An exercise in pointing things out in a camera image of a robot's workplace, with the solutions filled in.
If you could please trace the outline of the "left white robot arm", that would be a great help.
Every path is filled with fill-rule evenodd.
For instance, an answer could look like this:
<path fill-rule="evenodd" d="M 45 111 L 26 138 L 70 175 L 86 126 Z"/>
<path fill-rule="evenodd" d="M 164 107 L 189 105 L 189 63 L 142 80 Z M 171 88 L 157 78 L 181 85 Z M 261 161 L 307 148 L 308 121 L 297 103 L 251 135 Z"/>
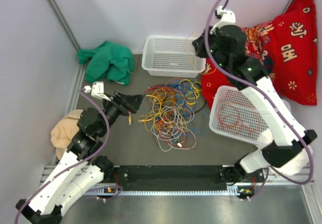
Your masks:
<path fill-rule="evenodd" d="M 135 114 L 145 95 L 101 93 L 103 108 L 100 108 L 85 94 L 85 89 L 79 93 L 93 106 L 81 112 L 78 132 L 46 181 L 28 199 L 21 199 L 16 204 L 15 223 L 21 215 L 30 223 L 60 223 L 87 191 L 101 181 L 113 179 L 112 163 L 98 153 L 107 144 L 110 128 L 117 118 Z"/>

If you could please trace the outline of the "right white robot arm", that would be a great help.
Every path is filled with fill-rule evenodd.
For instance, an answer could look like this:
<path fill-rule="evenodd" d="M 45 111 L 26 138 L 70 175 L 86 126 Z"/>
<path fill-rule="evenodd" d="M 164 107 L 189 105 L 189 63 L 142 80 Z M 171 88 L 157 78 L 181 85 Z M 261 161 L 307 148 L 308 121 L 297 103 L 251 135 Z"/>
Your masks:
<path fill-rule="evenodd" d="M 255 171 L 271 168 L 284 179 L 294 182 L 278 169 L 306 151 L 310 172 L 301 184 L 307 184 L 312 180 L 314 171 L 308 146 L 317 138 L 317 133 L 313 129 L 305 129 L 292 116 L 277 94 L 265 67 L 258 59 L 246 55 L 245 42 L 245 33 L 236 25 L 225 25 L 214 30 L 206 25 L 201 36 L 192 43 L 197 57 L 209 58 L 217 70 L 248 98 L 273 135 L 270 144 L 235 163 L 235 176 L 245 182 Z"/>

